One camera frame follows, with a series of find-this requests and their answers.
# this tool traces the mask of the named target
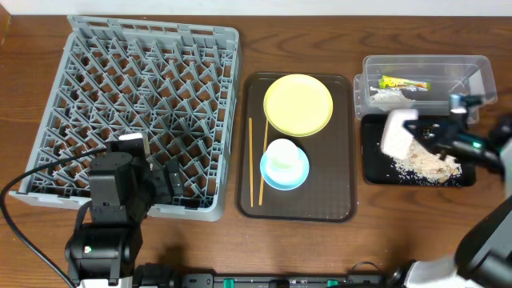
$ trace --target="wooden table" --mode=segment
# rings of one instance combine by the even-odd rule
[[[494,70],[499,102],[481,112],[484,134],[512,111],[512,18],[147,17],[231,26],[240,32],[242,81],[256,71],[341,74],[352,80],[372,54],[481,54]],[[12,18],[0,46],[0,185],[24,171],[66,38],[64,17]],[[232,166],[240,153],[240,97]],[[359,169],[361,158],[358,156]],[[503,200],[498,176],[478,169],[471,188],[370,186],[358,173],[358,213],[345,225],[251,220],[234,206],[231,170],[226,212],[217,222],[148,218],[138,264],[182,272],[341,274],[360,261],[393,269],[405,260],[453,253],[459,240]],[[76,211],[28,206],[8,197],[21,230],[67,270],[64,246]],[[0,286],[60,287],[60,278],[0,221]]]

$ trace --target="yellow bowl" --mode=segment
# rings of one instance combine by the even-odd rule
[[[269,87],[263,109],[269,123],[279,132],[304,137],[327,125],[333,113],[333,99],[316,78],[291,74]]]

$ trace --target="blue bowl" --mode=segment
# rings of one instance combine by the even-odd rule
[[[269,177],[269,175],[266,173],[266,162],[267,162],[267,154],[264,153],[262,160],[259,163],[259,169],[262,172],[263,179],[265,182],[270,185],[272,188],[277,190],[293,190],[297,187],[299,187],[301,184],[304,183],[304,181],[307,178],[308,173],[310,172],[310,161],[307,159],[306,154],[304,151],[302,151],[300,148],[298,149],[298,159],[302,162],[302,173],[301,177],[297,179],[295,182],[290,183],[279,183],[274,181]]]

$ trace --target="dark tray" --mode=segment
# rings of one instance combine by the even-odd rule
[[[402,179],[391,165],[392,157],[381,152],[380,141],[387,115],[368,114],[361,120],[362,168],[365,180],[373,184],[399,184],[416,186],[472,186],[476,181],[473,165],[462,164],[459,176],[451,176],[443,184],[422,179]]]
[[[242,110],[243,152],[238,168],[236,205],[251,218],[345,222],[357,209],[354,149],[354,104],[350,83],[342,76],[310,76],[320,80],[333,98],[333,115],[329,123],[311,136],[293,138],[278,132],[269,124],[268,142],[288,138],[306,153],[310,173],[299,188],[275,190],[264,183],[263,205],[258,204],[266,117],[263,99],[270,85],[284,73],[252,74],[244,87]],[[250,207],[249,117],[253,119],[254,207]]]

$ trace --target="wooden stick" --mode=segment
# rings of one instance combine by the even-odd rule
[[[267,135],[269,133],[269,120],[266,120],[265,123],[265,139],[263,140],[263,153],[266,152],[266,139]],[[263,175],[262,178],[259,181],[259,205],[263,205]]]
[[[249,171],[250,171],[250,206],[254,204],[254,185],[253,185],[253,119],[249,118]]]

